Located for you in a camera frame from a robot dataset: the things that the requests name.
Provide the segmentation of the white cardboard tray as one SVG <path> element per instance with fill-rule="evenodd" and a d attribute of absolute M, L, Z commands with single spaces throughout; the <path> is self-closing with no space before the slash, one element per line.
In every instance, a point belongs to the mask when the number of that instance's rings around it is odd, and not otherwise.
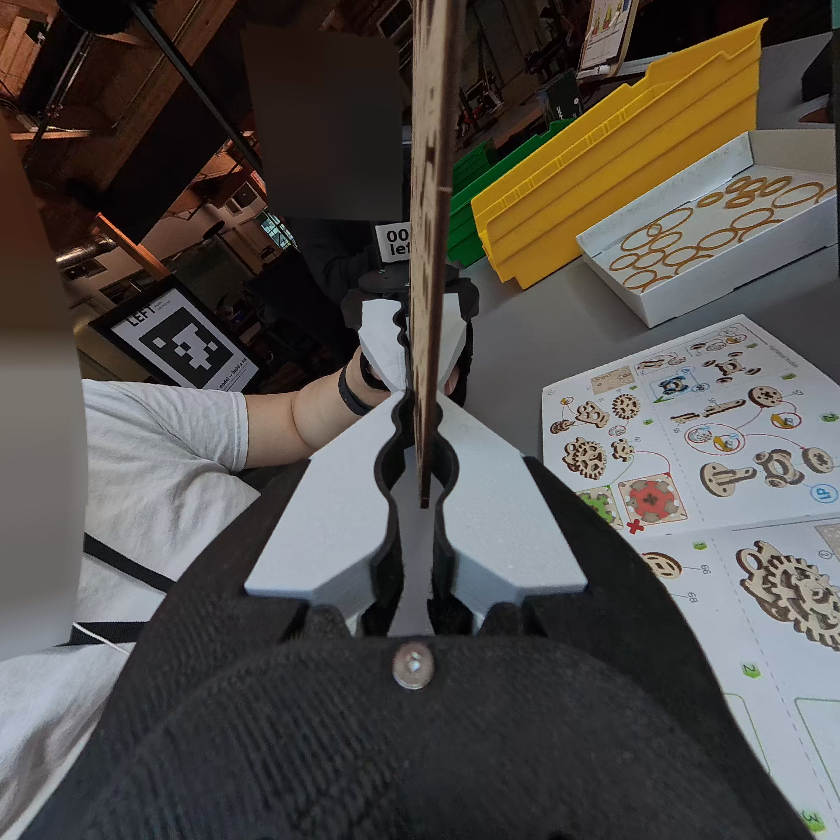
<path fill-rule="evenodd" d="M 653 328 L 837 242 L 833 129 L 740 134 L 576 237 Z"/>

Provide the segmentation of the printed instruction booklet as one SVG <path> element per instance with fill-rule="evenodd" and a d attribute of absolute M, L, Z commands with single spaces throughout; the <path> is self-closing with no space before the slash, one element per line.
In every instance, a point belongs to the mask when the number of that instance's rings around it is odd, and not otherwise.
<path fill-rule="evenodd" d="M 646 560 L 816 838 L 839 823 L 838 385 L 730 318 L 542 390 L 542 459 Z"/>

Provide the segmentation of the green plastic bin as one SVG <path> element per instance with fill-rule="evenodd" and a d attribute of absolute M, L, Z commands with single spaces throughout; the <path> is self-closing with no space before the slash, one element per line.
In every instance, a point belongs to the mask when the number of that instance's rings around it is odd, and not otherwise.
<path fill-rule="evenodd" d="M 557 120 L 549 129 L 526 140 L 509 154 L 499 156 L 494 146 L 484 143 L 465 159 L 457 163 L 458 169 L 467 164 L 468 159 L 475 159 L 480 168 L 473 169 L 461 176 L 461 181 L 454 184 L 450 203 L 448 231 L 448 259 L 458 261 L 463 267 L 477 262 L 485 251 L 481 243 L 476 221 L 471 207 L 472 199 L 486 190 L 491 184 L 508 173 L 514 166 L 524 161 L 540 146 L 547 143 L 557 133 L 567 128 L 575 118 Z"/>

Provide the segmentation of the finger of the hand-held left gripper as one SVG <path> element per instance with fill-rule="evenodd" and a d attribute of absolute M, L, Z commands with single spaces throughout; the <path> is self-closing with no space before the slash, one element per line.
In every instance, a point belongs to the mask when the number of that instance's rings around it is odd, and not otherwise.
<path fill-rule="evenodd" d="M 407 388 L 403 328 L 395 321 L 402 312 L 397 300 L 377 298 L 362 303 L 360 345 L 371 368 L 391 392 Z"/>
<path fill-rule="evenodd" d="M 467 322 L 462 318 L 459 295 L 444 294 L 440 338 L 438 343 L 437 389 L 445 392 L 445 384 L 466 346 Z"/>

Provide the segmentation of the person's left hand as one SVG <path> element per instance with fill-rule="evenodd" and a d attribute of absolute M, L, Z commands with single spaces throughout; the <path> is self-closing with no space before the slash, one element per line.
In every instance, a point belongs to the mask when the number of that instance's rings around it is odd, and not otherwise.
<path fill-rule="evenodd" d="M 378 406 L 388 399 L 392 393 L 387 387 L 384 389 L 371 387 L 362 372 L 363 356 L 362 348 L 356 348 L 352 360 L 347 365 L 345 381 L 350 391 L 361 403 L 367 406 Z"/>

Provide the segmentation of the person's left forearm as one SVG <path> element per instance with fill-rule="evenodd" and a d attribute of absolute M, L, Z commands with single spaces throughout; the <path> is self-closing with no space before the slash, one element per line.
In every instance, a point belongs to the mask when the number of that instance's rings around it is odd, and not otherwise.
<path fill-rule="evenodd" d="M 339 373 L 334 373 L 297 392 L 246 395 L 245 467 L 293 464 L 311 456 L 359 420 L 340 395 L 339 379 Z"/>

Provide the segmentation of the black framed marker sign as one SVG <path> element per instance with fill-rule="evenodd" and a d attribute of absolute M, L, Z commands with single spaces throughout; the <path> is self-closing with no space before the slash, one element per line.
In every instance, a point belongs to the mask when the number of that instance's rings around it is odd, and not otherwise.
<path fill-rule="evenodd" d="M 250 350 L 174 275 L 89 325 L 163 384 L 251 393 L 264 374 Z"/>

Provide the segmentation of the small black device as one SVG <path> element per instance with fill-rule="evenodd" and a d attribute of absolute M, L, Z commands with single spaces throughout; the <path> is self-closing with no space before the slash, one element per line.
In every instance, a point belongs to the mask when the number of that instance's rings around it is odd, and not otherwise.
<path fill-rule="evenodd" d="M 539 92 L 547 124 L 579 118 L 584 112 L 574 68 L 552 78 Z"/>

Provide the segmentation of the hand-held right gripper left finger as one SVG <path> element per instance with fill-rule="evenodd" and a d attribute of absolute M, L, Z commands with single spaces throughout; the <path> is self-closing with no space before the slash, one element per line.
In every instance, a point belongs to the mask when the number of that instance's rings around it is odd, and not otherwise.
<path fill-rule="evenodd" d="M 354 635 L 385 636 L 403 593 L 391 494 L 405 469 L 396 392 L 310 457 L 245 582 L 249 595 L 333 606 Z"/>

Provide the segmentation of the laser-cut wooden parts sheet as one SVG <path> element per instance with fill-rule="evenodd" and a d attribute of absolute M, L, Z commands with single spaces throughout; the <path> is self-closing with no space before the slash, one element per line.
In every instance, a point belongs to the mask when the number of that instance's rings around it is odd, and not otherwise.
<path fill-rule="evenodd" d="M 465 1 L 413 7 L 409 339 L 418 501 L 428 507 Z"/>

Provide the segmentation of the black round ceiling fixture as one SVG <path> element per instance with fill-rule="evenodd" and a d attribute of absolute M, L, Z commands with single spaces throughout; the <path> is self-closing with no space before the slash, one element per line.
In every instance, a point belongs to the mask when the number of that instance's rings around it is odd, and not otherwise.
<path fill-rule="evenodd" d="M 133 19 L 124 1 L 58 1 L 59 9 L 79 28 L 95 35 L 124 32 Z"/>

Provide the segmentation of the clipboard with paper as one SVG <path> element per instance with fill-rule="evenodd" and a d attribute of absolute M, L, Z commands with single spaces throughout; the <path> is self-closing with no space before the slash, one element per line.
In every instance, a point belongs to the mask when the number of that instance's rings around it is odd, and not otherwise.
<path fill-rule="evenodd" d="M 585 31 L 577 81 L 613 77 L 629 45 L 638 1 L 592 1 Z"/>

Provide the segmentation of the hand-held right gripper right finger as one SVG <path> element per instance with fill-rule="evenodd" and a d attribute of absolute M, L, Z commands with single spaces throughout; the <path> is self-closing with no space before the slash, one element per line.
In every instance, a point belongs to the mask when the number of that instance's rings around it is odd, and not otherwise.
<path fill-rule="evenodd" d="M 432 472 L 443 491 L 434 516 L 429 620 L 436 634 L 472 634 L 499 603 L 587 586 L 530 459 L 439 393 Z"/>

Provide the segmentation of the black wristband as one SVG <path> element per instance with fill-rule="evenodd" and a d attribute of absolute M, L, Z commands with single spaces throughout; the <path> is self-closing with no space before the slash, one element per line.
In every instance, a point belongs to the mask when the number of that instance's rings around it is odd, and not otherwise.
<path fill-rule="evenodd" d="M 359 397 L 356 394 L 354 394 L 351 391 L 346 376 L 349 366 L 350 363 L 347 363 L 339 373 L 339 395 L 344 404 L 349 408 L 349 410 L 351 410 L 351 412 L 354 415 L 362 417 L 369 413 L 373 409 L 373 406 L 369 406 L 366 403 L 364 403 L 361 399 L 359 399 Z"/>

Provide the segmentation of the yellow plastic bin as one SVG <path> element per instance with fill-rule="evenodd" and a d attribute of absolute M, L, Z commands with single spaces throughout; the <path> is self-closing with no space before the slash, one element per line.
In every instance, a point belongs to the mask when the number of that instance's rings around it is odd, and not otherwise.
<path fill-rule="evenodd" d="M 765 19 L 651 63 L 471 203 L 500 281 L 527 289 L 577 258 L 576 237 L 754 130 Z"/>

